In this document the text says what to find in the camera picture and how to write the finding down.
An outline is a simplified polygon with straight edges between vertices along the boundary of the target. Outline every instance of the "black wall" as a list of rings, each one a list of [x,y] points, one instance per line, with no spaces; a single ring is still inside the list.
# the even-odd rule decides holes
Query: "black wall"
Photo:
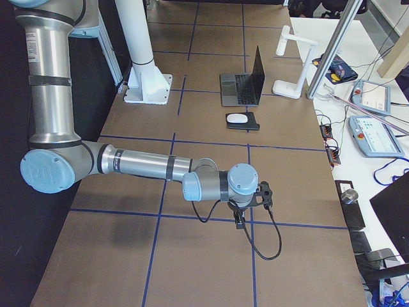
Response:
[[[113,1],[101,0],[100,10],[124,72],[129,56]],[[0,306],[29,306],[78,184],[42,194],[20,175],[31,89],[24,29],[8,1],[0,1],[0,25]],[[95,141],[116,92],[111,73],[97,39],[70,38],[70,61],[75,130]]]

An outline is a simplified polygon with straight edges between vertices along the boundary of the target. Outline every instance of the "computer mouse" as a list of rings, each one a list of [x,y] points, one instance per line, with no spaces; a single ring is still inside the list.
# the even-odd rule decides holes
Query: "computer mouse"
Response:
[[[233,113],[227,117],[228,123],[247,123],[248,118],[244,114]]]

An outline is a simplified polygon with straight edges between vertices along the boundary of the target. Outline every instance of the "white stand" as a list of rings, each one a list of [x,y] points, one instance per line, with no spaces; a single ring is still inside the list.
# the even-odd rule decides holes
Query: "white stand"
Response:
[[[284,55],[284,51],[286,50],[288,40],[295,40],[298,42],[308,43],[310,45],[310,48],[307,55],[307,59],[305,59],[304,67],[302,69],[300,78],[298,79],[297,83],[276,80],[276,82],[274,82],[272,91],[277,95],[298,99],[301,96],[302,85],[304,84],[304,80],[307,75],[309,66],[311,64],[311,61],[313,60],[315,48],[318,45],[318,42],[292,35],[289,33],[289,26],[284,26],[282,27],[279,44],[277,46],[277,50],[275,51],[276,55],[278,56]]]
[[[143,0],[115,0],[132,59],[125,102],[166,104],[172,84],[172,75],[162,74],[155,66],[146,23]]]

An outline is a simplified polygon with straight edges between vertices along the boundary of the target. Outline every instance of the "open laptop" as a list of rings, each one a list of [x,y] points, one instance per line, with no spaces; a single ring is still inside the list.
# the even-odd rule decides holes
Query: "open laptop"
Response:
[[[221,74],[222,106],[258,106],[265,75],[257,46],[252,74]]]

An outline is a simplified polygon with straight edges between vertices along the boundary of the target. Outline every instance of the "white table surface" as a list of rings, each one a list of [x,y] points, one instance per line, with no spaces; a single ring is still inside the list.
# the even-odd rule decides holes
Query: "white table surface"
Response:
[[[330,19],[303,19],[303,18],[292,18],[292,28],[294,34],[304,38],[309,38],[312,40],[319,41],[319,46],[316,48],[316,57],[319,58],[321,54],[324,53],[327,44],[329,43],[332,33],[337,26],[338,20]],[[298,49],[300,51],[301,58],[305,61],[307,56],[309,46],[304,43],[298,43]],[[378,51],[373,45],[371,39],[366,33],[362,24],[354,20],[350,26],[347,35],[341,42],[340,50],[338,55],[342,57],[347,64],[352,67],[356,67],[363,64],[369,64],[378,58]],[[376,83],[384,83],[390,81],[390,79],[383,79],[376,72],[376,69],[381,65],[382,60],[377,61],[374,65],[373,73],[369,78],[369,73],[372,67],[367,71],[367,66],[353,68],[358,74],[359,78],[369,79],[370,81]],[[316,68],[313,64],[310,64],[309,73],[307,75],[307,82],[310,84]],[[318,93],[324,93],[323,83],[330,85],[337,96],[341,98],[346,98],[351,93],[352,84],[344,83],[337,86],[332,85],[327,79],[325,79],[318,90]],[[387,83],[391,87],[391,101],[398,102],[402,104],[407,104],[405,96],[399,89],[399,86],[395,80]],[[333,100],[320,100],[317,97],[314,99],[314,106],[319,109],[323,114],[331,118],[333,122],[340,122],[344,119],[344,104]],[[391,115],[397,116],[399,118],[409,120],[409,107],[391,107]],[[348,117],[351,115],[360,115],[358,111],[350,110],[348,111]],[[399,121],[387,117],[388,121],[397,124],[405,130],[409,130],[409,125],[400,123]],[[327,123],[325,118],[322,119],[323,123]],[[333,125],[333,135],[334,138],[341,143],[341,165],[336,166],[332,171],[334,180],[351,180],[353,182],[355,190],[359,194],[359,205],[366,224],[364,229],[369,244],[372,250],[378,250],[383,248],[391,248],[391,250],[396,253],[397,251],[390,241],[389,237],[385,233],[382,225],[380,224],[377,216],[375,215],[369,199],[374,195],[378,194],[385,187],[377,184],[373,179],[373,172],[381,168],[384,164],[391,161],[392,159],[379,159],[379,158],[366,158],[360,152],[359,149],[351,137],[348,130],[348,123],[345,124],[344,130],[342,132],[342,124]],[[401,134],[400,132],[394,131],[395,135]],[[399,143],[405,151],[406,158],[409,158],[409,137],[399,138]],[[402,175],[403,169],[409,167],[408,163],[397,161],[386,170],[379,173],[378,178],[382,182],[390,182],[392,175]]]

